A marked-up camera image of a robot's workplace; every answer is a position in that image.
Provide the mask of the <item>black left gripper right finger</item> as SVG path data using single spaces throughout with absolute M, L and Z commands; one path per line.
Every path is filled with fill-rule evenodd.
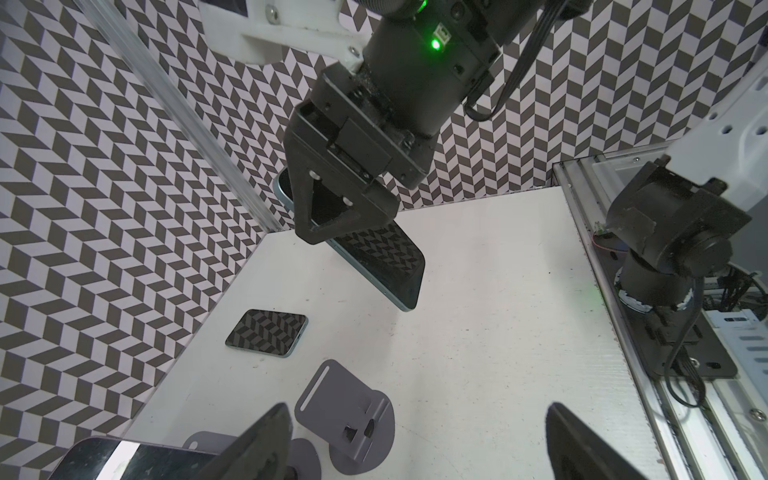
M 571 410 L 552 403 L 545 419 L 547 453 L 556 480 L 642 480 L 644 476 Z

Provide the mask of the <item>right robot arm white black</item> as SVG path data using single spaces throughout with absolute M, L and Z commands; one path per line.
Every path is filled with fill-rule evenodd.
M 369 1 L 371 36 L 339 21 L 337 1 L 203 1 L 211 50 L 266 65 L 289 47 L 333 58 L 291 115 L 284 151 L 295 229 L 317 244 L 390 227 L 399 199 L 379 178 L 415 188 L 428 174 L 441 126 L 472 120 L 492 65 L 527 23 L 533 31 L 499 94 L 505 103 L 561 22 L 587 1 Z M 702 281 L 723 269 L 731 236 L 767 194 L 767 66 L 755 66 L 709 116 L 646 164 L 607 213 L 628 247 L 621 292 L 634 309 L 661 301 L 661 281 Z

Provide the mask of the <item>teal phone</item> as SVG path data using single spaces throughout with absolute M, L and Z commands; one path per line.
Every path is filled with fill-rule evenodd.
M 292 354 L 308 324 L 303 314 L 250 309 L 224 343 L 239 350 L 285 358 Z

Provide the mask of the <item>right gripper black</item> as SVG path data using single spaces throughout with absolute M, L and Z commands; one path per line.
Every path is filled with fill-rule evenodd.
M 492 82 L 504 44 L 501 1 L 366 1 L 381 20 L 356 71 L 323 70 L 285 135 L 297 234 L 317 244 L 391 223 L 442 125 Z

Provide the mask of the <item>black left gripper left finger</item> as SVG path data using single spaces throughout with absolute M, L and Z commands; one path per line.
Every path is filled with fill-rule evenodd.
M 283 479 L 292 433 L 288 406 L 277 403 L 207 463 L 194 479 Z

